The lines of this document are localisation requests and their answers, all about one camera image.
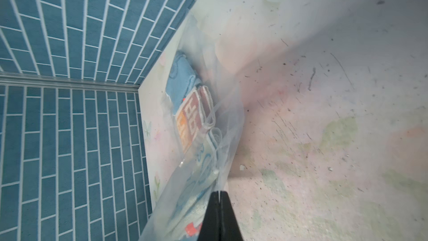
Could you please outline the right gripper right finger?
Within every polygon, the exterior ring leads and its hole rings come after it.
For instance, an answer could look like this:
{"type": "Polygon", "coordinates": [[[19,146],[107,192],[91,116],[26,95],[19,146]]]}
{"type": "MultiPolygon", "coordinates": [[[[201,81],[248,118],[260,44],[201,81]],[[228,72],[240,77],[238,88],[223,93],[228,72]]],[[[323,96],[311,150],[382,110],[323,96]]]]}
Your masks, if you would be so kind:
{"type": "Polygon", "coordinates": [[[229,195],[225,191],[220,192],[219,215],[219,240],[243,241],[243,237],[231,205],[229,195]]]}

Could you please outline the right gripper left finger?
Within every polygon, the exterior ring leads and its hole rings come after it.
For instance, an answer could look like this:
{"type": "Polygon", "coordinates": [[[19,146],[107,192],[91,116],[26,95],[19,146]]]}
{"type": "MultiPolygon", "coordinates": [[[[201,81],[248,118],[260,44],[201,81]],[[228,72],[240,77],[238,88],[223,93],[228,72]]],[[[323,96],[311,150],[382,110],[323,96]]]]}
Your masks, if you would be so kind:
{"type": "Polygon", "coordinates": [[[220,193],[213,192],[210,195],[198,241],[220,240],[220,193]]]}

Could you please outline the pale green bunny towel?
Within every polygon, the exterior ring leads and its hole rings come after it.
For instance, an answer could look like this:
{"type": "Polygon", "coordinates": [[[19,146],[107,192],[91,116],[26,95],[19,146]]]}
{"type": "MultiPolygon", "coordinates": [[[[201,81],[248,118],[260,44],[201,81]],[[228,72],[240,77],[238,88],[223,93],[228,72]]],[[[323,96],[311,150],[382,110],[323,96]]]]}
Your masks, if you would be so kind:
{"type": "Polygon", "coordinates": [[[196,152],[196,165],[186,180],[183,192],[167,225],[167,238],[177,241],[188,236],[189,224],[199,226],[205,216],[208,199],[218,178],[217,148],[222,140],[220,129],[211,129],[196,152]]]}

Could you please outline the clear vacuum bag blue zipper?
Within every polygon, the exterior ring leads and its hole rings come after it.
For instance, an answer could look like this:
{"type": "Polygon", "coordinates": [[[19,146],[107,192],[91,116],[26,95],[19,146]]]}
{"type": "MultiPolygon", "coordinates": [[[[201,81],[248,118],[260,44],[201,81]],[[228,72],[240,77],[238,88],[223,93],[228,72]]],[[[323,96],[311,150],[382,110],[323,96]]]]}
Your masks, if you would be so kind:
{"type": "Polygon", "coordinates": [[[161,150],[174,171],[154,194],[143,241],[240,241],[225,185],[244,128],[239,81],[194,17],[186,23],[162,98],[161,150]]]}

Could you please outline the orange white towel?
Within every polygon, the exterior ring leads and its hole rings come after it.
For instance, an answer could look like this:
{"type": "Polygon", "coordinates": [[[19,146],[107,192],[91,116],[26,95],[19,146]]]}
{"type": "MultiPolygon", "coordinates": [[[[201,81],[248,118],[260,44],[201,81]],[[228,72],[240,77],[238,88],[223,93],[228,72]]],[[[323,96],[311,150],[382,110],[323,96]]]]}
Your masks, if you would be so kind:
{"type": "Polygon", "coordinates": [[[209,87],[194,87],[176,113],[176,126],[184,154],[198,135],[206,134],[216,123],[209,87]]]}

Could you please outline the light blue towel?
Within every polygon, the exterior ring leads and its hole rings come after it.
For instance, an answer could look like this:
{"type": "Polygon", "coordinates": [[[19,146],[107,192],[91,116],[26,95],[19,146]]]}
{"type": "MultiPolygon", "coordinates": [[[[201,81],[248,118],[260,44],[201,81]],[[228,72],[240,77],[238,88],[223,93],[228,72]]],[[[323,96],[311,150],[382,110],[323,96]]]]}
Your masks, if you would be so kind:
{"type": "Polygon", "coordinates": [[[194,87],[202,81],[182,51],[174,57],[166,85],[166,93],[172,102],[173,113],[176,114],[183,100],[194,87]]]}

